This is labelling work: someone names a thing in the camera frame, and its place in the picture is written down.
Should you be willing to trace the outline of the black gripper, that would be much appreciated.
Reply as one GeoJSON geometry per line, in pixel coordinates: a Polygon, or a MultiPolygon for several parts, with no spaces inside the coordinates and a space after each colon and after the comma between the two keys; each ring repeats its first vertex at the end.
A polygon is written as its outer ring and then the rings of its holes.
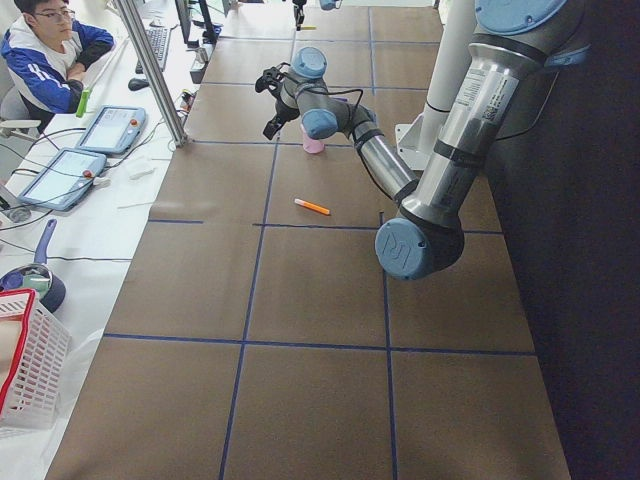
{"type": "MultiPolygon", "coordinates": [[[[296,30],[300,31],[305,20],[303,5],[294,4],[294,20],[296,30]]],[[[263,136],[268,140],[274,139],[276,134],[283,128],[283,124],[293,121],[300,116],[299,109],[289,106],[282,98],[276,99],[275,111],[275,116],[266,123],[263,129],[263,136]]]]}

